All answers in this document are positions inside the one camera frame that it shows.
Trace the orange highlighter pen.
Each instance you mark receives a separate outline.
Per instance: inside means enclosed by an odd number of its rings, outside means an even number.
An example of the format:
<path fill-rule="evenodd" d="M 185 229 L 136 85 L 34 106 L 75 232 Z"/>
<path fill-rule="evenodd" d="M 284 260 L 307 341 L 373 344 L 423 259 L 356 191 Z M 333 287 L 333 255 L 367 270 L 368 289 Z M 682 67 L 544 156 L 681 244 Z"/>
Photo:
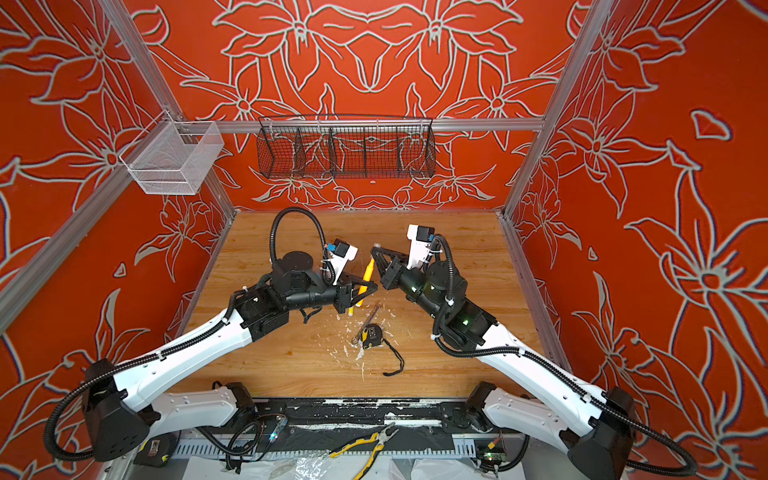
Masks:
<path fill-rule="evenodd" d="M 375 261 L 373 258 L 371 258 L 364 271 L 364 275 L 363 275 L 364 281 L 369 282 L 371 280 L 373 276 L 374 267 L 375 267 Z M 360 293 L 361 294 L 365 293 L 367 291 L 367 288 L 368 287 L 365 285 L 361 287 Z M 362 303 L 363 303 L 363 300 L 360 300 L 359 302 L 356 303 L 356 307 L 361 307 Z"/>

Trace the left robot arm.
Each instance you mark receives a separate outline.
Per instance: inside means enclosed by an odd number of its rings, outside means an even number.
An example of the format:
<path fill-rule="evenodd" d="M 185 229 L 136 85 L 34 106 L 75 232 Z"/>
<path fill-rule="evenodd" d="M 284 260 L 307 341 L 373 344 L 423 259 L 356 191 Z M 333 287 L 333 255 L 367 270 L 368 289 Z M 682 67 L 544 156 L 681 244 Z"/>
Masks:
<path fill-rule="evenodd" d="M 274 218 L 269 233 L 271 270 L 256 284 L 233 292 L 227 306 L 196 329 L 151 352 L 122 363 L 100 360 L 86 370 L 85 380 L 53 409 L 43 431 L 43 444 L 64 462 L 113 460 L 152 437 L 174 430 L 219 427 L 245 410 L 250 401 L 239 385 L 192 392 L 174 399 L 169 389 L 211 362 L 248 346 L 286 325 L 291 312 L 309 320 L 324 307 L 345 313 L 375 293 L 377 285 L 345 273 L 356 248 L 338 240 L 322 240 L 318 261 L 303 251 L 277 254 L 277 233 L 288 207 Z M 72 452 L 58 443 L 62 414 L 81 401 L 91 446 Z"/>

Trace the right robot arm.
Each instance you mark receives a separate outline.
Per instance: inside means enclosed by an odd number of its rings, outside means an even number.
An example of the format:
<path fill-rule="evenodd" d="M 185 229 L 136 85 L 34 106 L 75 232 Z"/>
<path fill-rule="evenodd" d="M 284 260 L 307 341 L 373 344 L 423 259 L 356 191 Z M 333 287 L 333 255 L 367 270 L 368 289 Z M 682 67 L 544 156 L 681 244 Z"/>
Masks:
<path fill-rule="evenodd" d="M 477 359 L 532 396 L 482 383 L 469 399 L 482 419 L 559 450 L 589 479 L 619 479 L 627 468 L 677 478 L 697 473 L 684 447 L 637 420 L 629 393 L 569 374 L 469 300 L 444 236 L 413 241 L 409 254 L 374 247 L 371 255 L 382 287 L 404 292 L 431 318 L 431 339 L 441 351 Z"/>

